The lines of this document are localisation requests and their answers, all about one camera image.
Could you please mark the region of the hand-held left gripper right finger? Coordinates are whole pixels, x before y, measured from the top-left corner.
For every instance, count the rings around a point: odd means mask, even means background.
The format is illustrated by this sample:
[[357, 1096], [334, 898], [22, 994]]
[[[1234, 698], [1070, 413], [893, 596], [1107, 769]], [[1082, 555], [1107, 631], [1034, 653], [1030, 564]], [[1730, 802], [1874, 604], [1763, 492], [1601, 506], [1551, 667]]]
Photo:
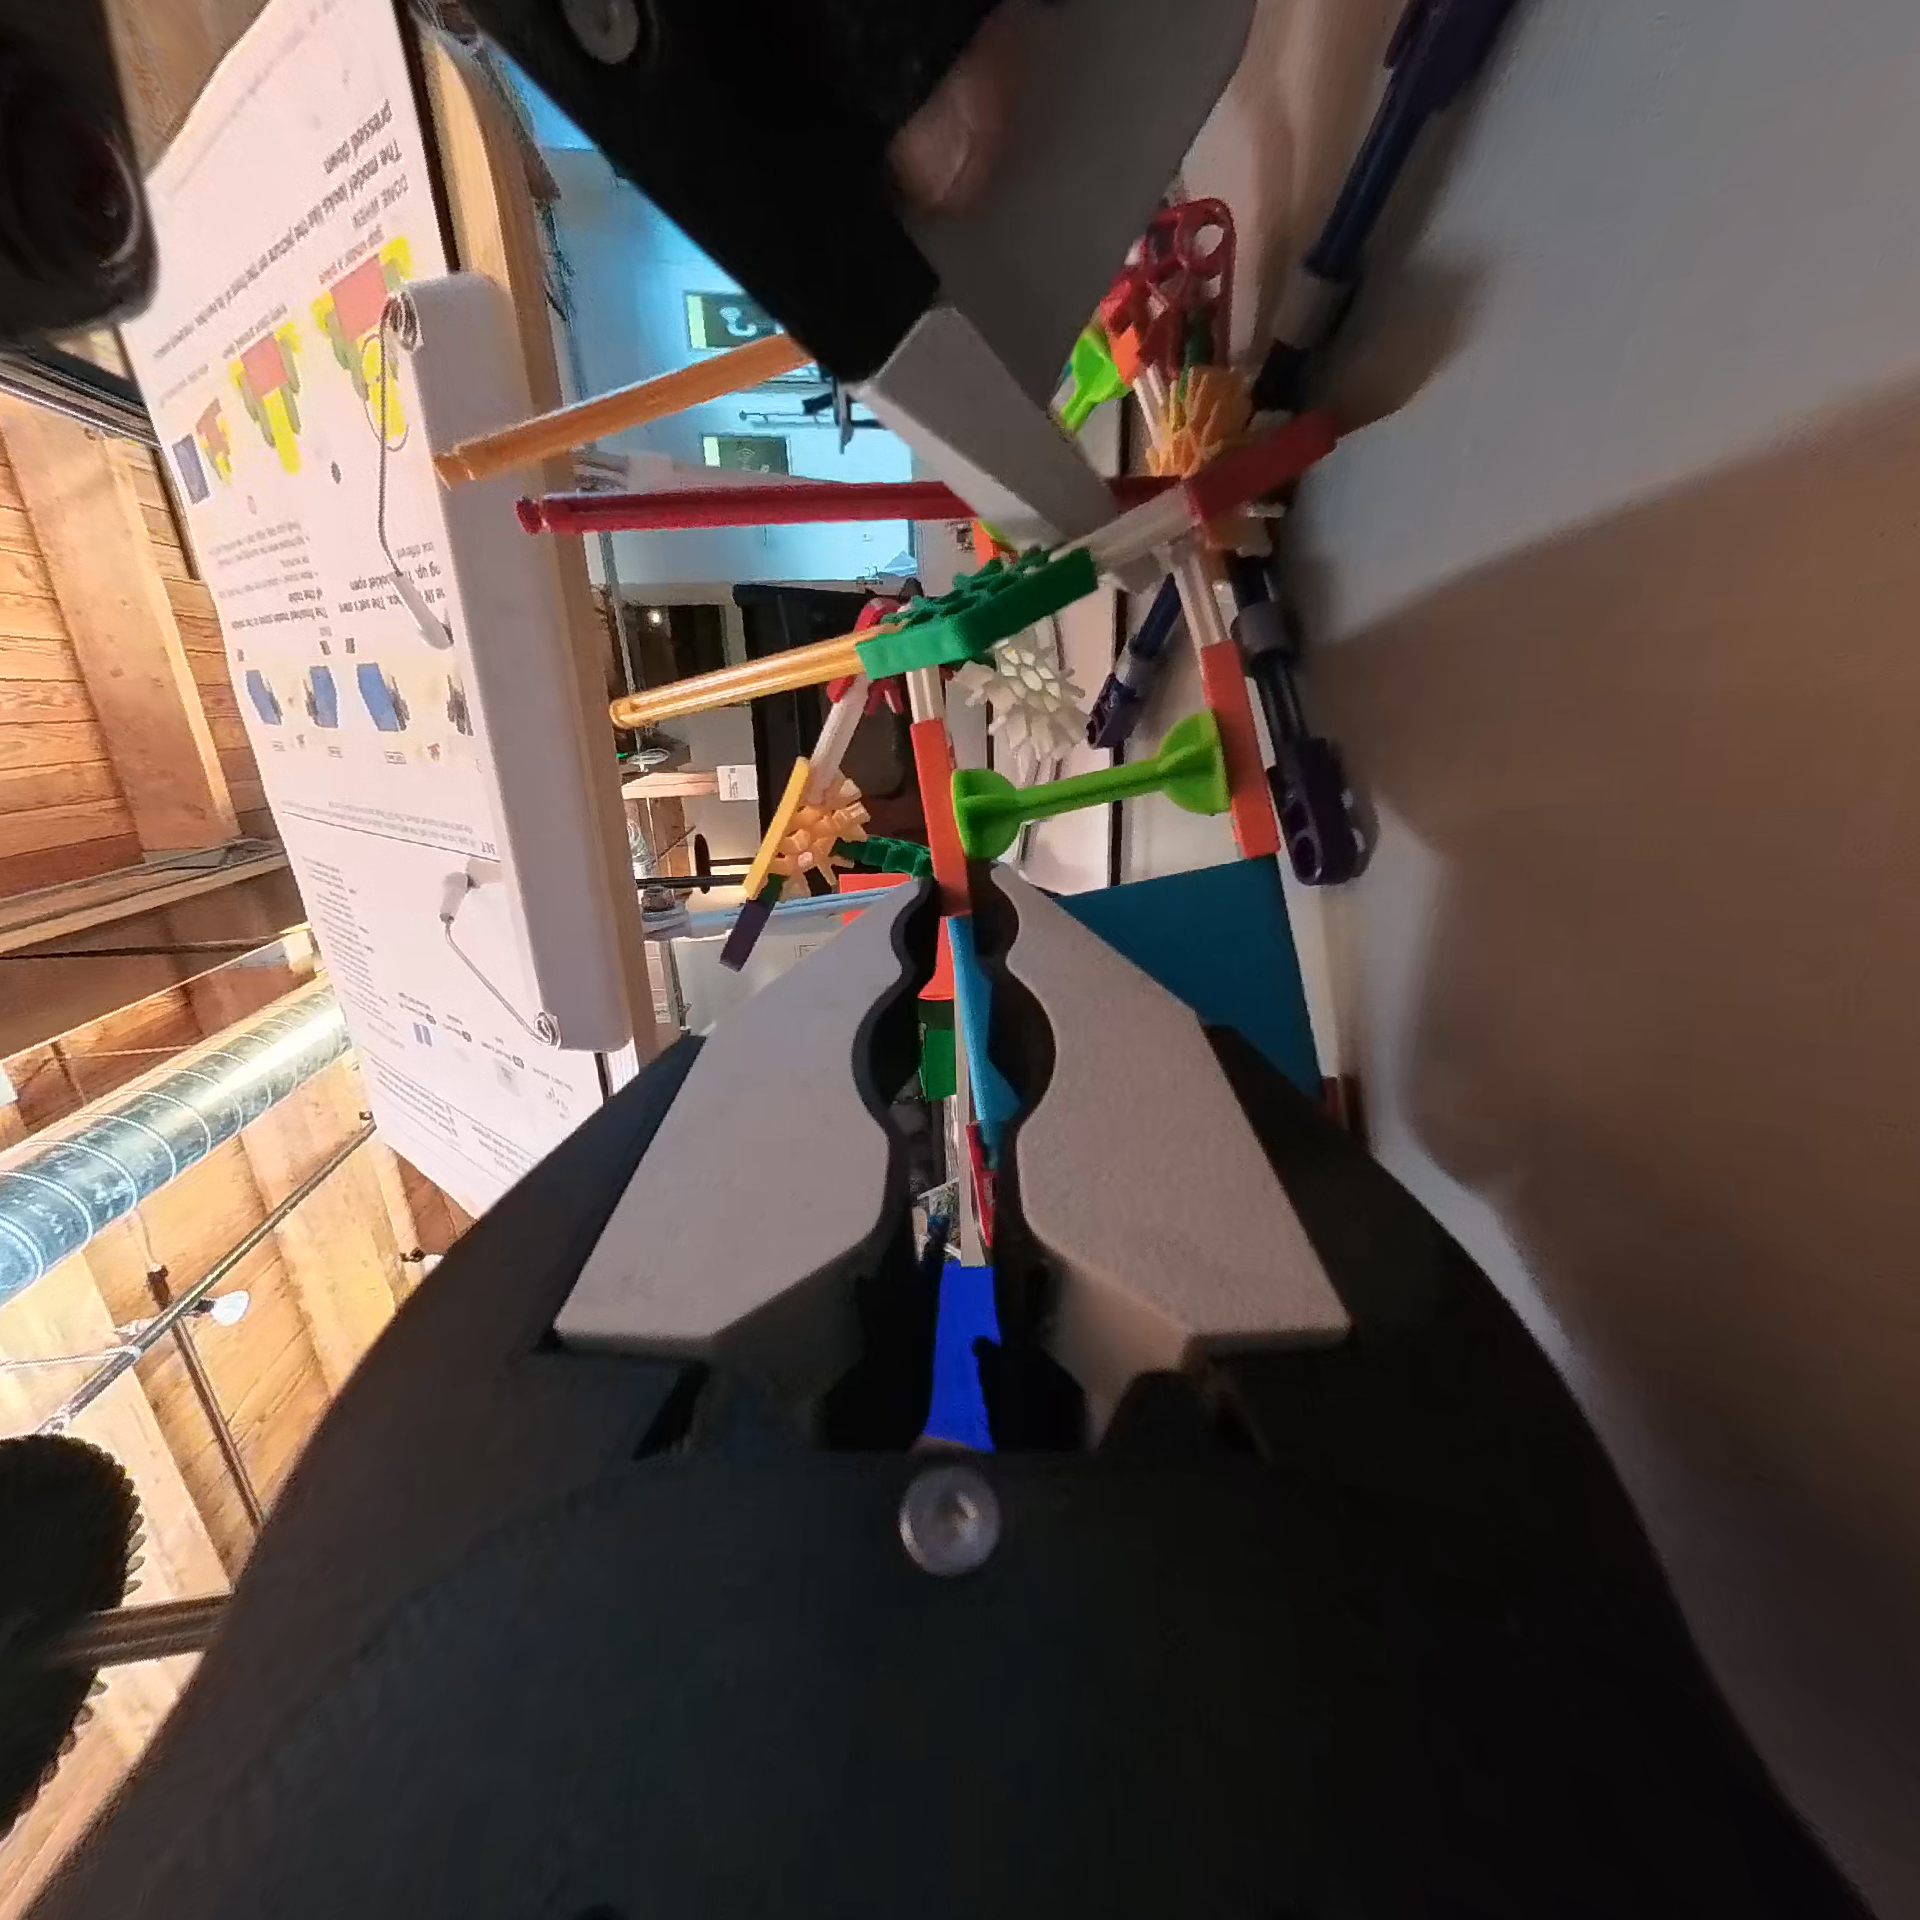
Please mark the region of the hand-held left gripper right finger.
[[1119, 1402], [1138, 1377], [1343, 1341], [1352, 1315], [1201, 1017], [1030, 880], [981, 880], [1046, 1354]]

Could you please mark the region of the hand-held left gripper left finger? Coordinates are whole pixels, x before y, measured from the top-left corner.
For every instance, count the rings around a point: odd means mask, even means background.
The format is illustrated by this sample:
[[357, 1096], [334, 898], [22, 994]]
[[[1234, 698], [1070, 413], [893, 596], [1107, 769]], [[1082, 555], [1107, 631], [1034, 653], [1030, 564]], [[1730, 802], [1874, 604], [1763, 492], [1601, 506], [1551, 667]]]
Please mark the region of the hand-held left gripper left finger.
[[853, 921], [727, 1011], [557, 1319], [563, 1347], [835, 1386], [863, 1347], [858, 1282], [905, 1223], [890, 1017], [912, 1017], [938, 885]]

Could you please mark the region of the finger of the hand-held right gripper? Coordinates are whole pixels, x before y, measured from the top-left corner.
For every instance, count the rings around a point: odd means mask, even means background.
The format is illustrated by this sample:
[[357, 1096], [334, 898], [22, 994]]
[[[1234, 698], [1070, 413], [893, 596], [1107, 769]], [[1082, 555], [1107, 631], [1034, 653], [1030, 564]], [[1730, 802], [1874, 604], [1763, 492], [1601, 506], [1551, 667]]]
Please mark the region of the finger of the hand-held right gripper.
[[943, 297], [1050, 402], [1069, 351], [1231, 85], [1254, 3], [1003, 5], [1002, 123], [961, 211], [904, 227]]
[[1110, 482], [954, 306], [922, 313], [853, 399], [1017, 547], [1070, 545], [1119, 517]]

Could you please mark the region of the blue panel toy seat assembly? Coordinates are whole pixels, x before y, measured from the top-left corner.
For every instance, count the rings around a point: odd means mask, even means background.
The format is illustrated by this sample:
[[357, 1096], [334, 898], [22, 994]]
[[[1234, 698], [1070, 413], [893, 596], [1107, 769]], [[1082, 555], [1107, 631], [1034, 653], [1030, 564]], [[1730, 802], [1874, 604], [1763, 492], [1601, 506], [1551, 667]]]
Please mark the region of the blue panel toy seat assembly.
[[951, 863], [938, 874], [943, 885], [965, 887], [975, 864], [999, 859], [1023, 827], [1046, 818], [1152, 793], [1203, 812], [1222, 802], [1251, 858], [1059, 896], [1059, 906], [1203, 1020], [1238, 1026], [1296, 1089], [1319, 1096], [1325, 1069], [1283, 896], [1281, 817], [1255, 698], [1238, 642], [1206, 648], [1199, 664], [1207, 705], [1168, 727], [1152, 760], [1032, 786], [946, 765]]

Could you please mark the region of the colourful toy wheel model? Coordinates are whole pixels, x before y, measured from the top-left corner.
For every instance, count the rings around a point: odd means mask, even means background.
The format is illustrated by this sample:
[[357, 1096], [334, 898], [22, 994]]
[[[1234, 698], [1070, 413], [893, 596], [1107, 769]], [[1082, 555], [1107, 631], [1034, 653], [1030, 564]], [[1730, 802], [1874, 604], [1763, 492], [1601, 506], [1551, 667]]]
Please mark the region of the colourful toy wheel model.
[[[912, 667], [943, 665], [973, 691], [995, 689], [987, 653], [1009, 639], [1042, 624], [1098, 585], [1131, 593], [1159, 589], [1184, 618], [1168, 575], [1174, 552], [1193, 541], [1210, 548], [1238, 579], [1239, 553], [1255, 545], [1254, 522], [1275, 511], [1296, 482], [1337, 445], [1327, 413], [1261, 426], [1254, 391], [1222, 363], [1219, 345], [1199, 367], [1190, 361], [1190, 315], [1214, 313], [1232, 325], [1232, 297], [1210, 297], [1219, 281], [1232, 289], [1232, 215], [1219, 204], [1165, 197], [1143, 235], [1131, 244], [1096, 315], [1069, 351], [1059, 388], [1046, 407], [1110, 482], [1119, 517], [1098, 535], [1070, 545], [1017, 547], [976, 519], [936, 476], [912, 485], [771, 482], [733, 487], [659, 487], [625, 495], [563, 492], [519, 508], [530, 532], [691, 532], [709, 527], [799, 527], [810, 522], [925, 519], [976, 529], [1009, 552], [958, 579], [946, 596], [918, 601], [887, 623], [841, 640], [819, 640], [773, 665], [713, 671], [663, 693], [634, 695], [614, 706], [625, 730], [671, 715], [747, 705], [762, 695], [837, 684], [904, 682]], [[574, 402], [530, 423], [463, 439], [438, 455], [442, 480], [483, 480], [517, 459], [559, 458], [610, 431], [678, 413], [703, 399], [760, 381], [789, 361], [819, 367], [789, 331], [720, 352], [682, 376], [597, 400]], [[843, 400], [856, 381], [831, 376]], [[1290, 684], [1290, 642], [1281, 610], [1245, 595], [1232, 624], [1249, 691], [1255, 698], [1261, 754], [1269, 797], [1281, 817], [1281, 858], [1302, 882], [1353, 876], [1359, 840], [1347, 792], [1327, 741], [1307, 736]], [[936, 834], [934, 868], [946, 868], [946, 800], [927, 800]]]

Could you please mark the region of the person's right hand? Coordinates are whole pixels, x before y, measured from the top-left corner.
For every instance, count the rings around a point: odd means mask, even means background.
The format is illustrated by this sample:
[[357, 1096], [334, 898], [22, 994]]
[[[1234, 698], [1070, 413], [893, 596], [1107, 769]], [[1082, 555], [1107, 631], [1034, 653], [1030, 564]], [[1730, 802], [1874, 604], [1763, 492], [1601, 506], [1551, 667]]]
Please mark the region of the person's right hand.
[[965, 211], [987, 192], [1017, 114], [1027, 26], [1002, 10], [894, 132], [887, 165], [901, 204], [920, 212]]

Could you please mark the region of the white document stand with sheet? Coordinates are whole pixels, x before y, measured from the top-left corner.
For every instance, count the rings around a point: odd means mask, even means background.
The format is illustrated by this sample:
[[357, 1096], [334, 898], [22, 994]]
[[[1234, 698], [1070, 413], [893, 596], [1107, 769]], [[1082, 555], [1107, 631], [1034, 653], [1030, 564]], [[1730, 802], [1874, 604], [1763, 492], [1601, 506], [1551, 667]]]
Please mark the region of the white document stand with sheet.
[[603, 1097], [535, 1017], [409, 295], [450, 275], [395, 5], [267, 5], [150, 171], [130, 367], [378, 1129], [486, 1213]]

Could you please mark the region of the dark round object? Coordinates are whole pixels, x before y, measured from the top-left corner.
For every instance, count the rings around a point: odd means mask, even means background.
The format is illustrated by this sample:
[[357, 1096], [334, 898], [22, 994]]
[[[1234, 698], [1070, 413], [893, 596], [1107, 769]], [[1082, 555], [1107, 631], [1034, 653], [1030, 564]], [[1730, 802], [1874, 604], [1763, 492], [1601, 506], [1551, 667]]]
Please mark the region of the dark round object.
[[2, 341], [144, 312], [158, 244], [103, 3], [2, 5]]

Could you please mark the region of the black round brush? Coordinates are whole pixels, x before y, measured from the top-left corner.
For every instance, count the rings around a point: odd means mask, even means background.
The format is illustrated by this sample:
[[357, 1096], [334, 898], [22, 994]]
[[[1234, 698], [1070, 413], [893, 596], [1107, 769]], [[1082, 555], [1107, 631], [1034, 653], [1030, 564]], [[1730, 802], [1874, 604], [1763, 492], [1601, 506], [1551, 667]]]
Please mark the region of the black round brush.
[[2, 1445], [2, 1832], [57, 1773], [109, 1664], [205, 1647], [224, 1592], [133, 1600], [144, 1529], [119, 1460], [66, 1433]]

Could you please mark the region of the silver duct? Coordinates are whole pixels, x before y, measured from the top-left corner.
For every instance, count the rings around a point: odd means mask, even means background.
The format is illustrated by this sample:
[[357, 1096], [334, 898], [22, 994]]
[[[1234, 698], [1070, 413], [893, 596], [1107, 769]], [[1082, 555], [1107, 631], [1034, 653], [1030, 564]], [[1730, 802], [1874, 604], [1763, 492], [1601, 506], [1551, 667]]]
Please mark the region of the silver duct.
[[2, 1301], [40, 1284], [350, 1049], [314, 981], [5, 1151]]

